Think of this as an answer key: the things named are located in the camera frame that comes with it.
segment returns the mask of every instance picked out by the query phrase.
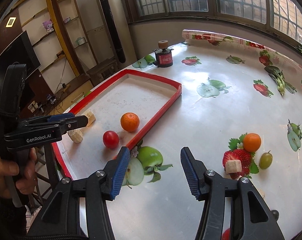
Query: human hand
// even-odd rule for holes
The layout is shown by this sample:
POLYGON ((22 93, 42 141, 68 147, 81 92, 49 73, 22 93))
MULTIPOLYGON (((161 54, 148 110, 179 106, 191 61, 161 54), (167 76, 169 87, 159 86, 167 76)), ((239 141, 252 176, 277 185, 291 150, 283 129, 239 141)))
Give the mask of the human hand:
MULTIPOLYGON (((30 149, 30 159, 24 169, 23 178, 19 179, 15 186, 24 195, 33 193, 35 187, 35 149, 30 149)), ((14 161, 1 160, 0 158, 0 197, 11 198, 11 194, 4 180, 4 176, 15 176, 19 174, 19 166, 14 161)))

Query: gold picture frame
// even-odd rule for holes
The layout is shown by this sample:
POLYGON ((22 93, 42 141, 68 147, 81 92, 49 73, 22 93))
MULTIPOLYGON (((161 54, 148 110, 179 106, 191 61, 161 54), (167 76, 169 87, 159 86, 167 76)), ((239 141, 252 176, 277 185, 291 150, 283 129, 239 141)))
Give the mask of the gold picture frame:
POLYGON ((12 27, 13 24, 14 24, 14 22, 15 22, 15 19, 16 19, 16 17, 10 17, 9 20, 8 20, 8 22, 7 22, 6 27, 7 28, 12 27))

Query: red label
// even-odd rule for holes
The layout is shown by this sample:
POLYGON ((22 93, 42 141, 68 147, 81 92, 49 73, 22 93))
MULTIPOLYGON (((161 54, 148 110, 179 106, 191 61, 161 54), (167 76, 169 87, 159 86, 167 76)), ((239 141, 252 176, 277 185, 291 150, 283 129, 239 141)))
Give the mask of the red label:
POLYGON ((159 55, 159 63, 160 65, 170 64, 172 63, 172 54, 168 53, 166 55, 159 55))

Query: finger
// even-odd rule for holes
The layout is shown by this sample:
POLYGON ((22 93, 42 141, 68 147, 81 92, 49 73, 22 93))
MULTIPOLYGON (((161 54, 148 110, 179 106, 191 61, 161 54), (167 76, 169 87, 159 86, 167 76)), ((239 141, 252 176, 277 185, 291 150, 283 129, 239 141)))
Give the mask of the finger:
POLYGON ((35 186, 30 186, 24 190, 20 190, 20 192, 23 194, 23 195, 29 195, 29 194, 32 194, 34 192, 34 188, 35 186))
POLYGON ((0 177, 14 176, 19 174, 19 166, 13 161, 0 159, 0 177))
POLYGON ((34 187, 35 186, 35 180, 31 180, 31 179, 26 179, 26 178, 22 178, 19 179, 16 183, 15 186, 17 187, 18 190, 26 190, 29 187, 34 187))
POLYGON ((33 179, 35 178, 35 163, 32 160, 29 160, 27 162, 26 167, 24 168, 24 176, 27 179, 33 179))
POLYGON ((31 160, 36 161, 36 152, 34 148, 30 149, 29 156, 31 160))

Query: black tv screen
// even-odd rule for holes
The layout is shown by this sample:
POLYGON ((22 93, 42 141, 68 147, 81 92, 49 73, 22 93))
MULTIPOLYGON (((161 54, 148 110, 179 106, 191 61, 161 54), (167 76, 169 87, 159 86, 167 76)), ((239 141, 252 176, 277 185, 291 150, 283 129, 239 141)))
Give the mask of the black tv screen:
MULTIPOLYGON (((0 54, 0 95, 2 90, 2 85, 4 82, 5 73, 9 65, 17 62, 19 64, 26 64, 27 68, 27 78, 41 65, 40 62, 32 48, 31 42, 29 40, 27 31, 21 33, 1 54, 0 54)), ((21 105, 22 102, 27 104, 32 97, 33 93, 30 92, 31 89, 26 89, 23 91, 20 101, 20 109, 24 106, 21 105)))

